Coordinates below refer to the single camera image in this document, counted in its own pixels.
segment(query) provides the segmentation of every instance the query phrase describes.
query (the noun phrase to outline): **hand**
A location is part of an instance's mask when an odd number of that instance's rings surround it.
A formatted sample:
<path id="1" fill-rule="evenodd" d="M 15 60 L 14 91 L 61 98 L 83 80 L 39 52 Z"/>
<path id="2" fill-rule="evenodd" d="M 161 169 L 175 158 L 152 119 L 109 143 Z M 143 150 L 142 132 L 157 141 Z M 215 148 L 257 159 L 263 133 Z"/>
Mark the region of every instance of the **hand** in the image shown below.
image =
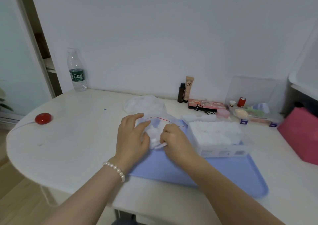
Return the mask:
<path id="1" fill-rule="evenodd" d="M 160 143 L 166 142 L 164 151 L 168 158 L 181 168 L 188 161 L 199 157 L 185 133 L 176 124 L 167 124 L 160 136 Z"/>
<path id="2" fill-rule="evenodd" d="M 109 159 L 109 162 L 120 168 L 124 174 L 127 174 L 149 150 L 150 138 L 145 132 L 141 142 L 141 134 L 150 121 L 140 123 L 135 128 L 136 120 L 143 115 L 132 114 L 124 117 L 118 128 L 116 154 Z"/>

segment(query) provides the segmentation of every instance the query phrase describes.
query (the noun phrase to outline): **red string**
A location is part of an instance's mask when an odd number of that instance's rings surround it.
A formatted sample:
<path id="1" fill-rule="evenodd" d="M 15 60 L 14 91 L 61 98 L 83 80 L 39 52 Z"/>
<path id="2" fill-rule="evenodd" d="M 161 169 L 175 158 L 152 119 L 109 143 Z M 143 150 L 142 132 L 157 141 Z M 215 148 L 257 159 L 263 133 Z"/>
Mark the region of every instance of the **red string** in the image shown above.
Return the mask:
<path id="1" fill-rule="evenodd" d="M 147 119 L 151 119 L 151 118 L 158 118 L 158 119 L 162 119 L 162 118 L 159 118 L 159 117 L 149 117 L 149 118 L 147 118 Z"/>

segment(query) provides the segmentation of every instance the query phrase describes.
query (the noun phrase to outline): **wooden floor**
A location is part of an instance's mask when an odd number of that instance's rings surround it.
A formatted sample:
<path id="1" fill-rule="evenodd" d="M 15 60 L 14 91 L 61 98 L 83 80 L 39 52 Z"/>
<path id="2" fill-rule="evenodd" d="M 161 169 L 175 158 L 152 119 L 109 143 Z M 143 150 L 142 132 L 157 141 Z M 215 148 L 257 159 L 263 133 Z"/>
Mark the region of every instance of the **wooden floor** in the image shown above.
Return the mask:
<path id="1" fill-rule="evenodd" d="M 40 186 L 20 174 L 7 159 L 5 137 L 0 130 L 0 225 L 37 225 L 54 208 L 49 207 Z"/>

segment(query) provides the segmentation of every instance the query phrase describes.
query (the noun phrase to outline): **dark brown bottle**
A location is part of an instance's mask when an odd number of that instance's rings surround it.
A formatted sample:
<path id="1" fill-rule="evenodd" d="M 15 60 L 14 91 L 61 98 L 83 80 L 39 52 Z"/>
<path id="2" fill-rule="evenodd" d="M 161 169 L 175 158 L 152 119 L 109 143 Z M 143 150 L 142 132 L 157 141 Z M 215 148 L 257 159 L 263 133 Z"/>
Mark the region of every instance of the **dark brown bottle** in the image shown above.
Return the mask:
<path id="1" fill-rule="evenodd" d="M 178 102 L 182 103 L 185 97 L 185 83 L 181 83 L 178 94 Z"/>

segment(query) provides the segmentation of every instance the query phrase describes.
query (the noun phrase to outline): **left hand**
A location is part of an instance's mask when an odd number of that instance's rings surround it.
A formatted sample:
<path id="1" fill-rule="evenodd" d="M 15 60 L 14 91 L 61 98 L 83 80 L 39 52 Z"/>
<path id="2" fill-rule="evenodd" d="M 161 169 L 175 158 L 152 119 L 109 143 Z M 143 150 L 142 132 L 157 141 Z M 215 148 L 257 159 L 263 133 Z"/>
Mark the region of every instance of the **left hand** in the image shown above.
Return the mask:
<path id="1" fill-rule="evenodd" d="M 128 115 L 121 120 L 118 128 L 116 154 L 109 162 L 121 169 L 125 175 L 149 150 L 150 138 L 145 132 L 141 142 L 141 134 L 150 121 L 142 122 L 135 127 L 136 120 L 143 116 L 144 114 Z"/>

